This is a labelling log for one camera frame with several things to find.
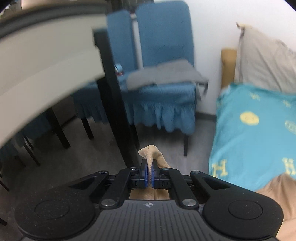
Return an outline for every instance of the gray cloth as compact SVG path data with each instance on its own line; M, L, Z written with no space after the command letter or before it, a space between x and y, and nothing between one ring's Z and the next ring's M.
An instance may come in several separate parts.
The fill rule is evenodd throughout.
M251 26L242 26L234 82L296 93L296 53Z
M180 59L135 71L128 76L126 85L130 91L147 85L180 82L193 82L207 85L208 80L186 59Z

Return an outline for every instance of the gray garment on chair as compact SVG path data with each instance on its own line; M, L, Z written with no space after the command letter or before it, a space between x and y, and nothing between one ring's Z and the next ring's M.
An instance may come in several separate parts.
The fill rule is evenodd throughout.
M126 85L130 91L147 85L180 82L206 84L208 80L204 78L186 59L180 59L132 72L126 80Z

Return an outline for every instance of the beige cloth held by gripper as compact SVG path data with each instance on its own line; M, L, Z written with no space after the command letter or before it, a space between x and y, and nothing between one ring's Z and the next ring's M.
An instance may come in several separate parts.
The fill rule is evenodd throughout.
M154 190L151 186L151 165L155 159L158 167L169 167L161 152L156 146L149 145L139 151L147 159L149 168L149 184L146 189L131 191L130 199L136 200L166 200L170 199L168 191ZM296 180L283 173L272 179L264 188L257 191L275 200L283 209L284 221L277 234L280 241L296 241Z

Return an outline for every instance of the yellow circle print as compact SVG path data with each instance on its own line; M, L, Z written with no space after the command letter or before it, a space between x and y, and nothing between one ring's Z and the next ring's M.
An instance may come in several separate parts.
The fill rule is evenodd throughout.
M292 132L293 134L296 135L296 124L295 124L294 122L287 120L287 121L285 122L285 127L286 127L290 132Z
M240 117L241 117L242 123L249 126L256 126L259 123L259 117L251 111L246 111L241 113Z

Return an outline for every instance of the crosshair logo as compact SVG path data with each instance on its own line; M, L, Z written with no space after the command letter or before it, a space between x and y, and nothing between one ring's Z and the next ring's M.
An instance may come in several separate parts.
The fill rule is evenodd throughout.
M153 206L153 203L151 203L151 202L148 202L148 203L145 203L144 205L145 205L146 207L150 208L150 207L152 207L152 206Z

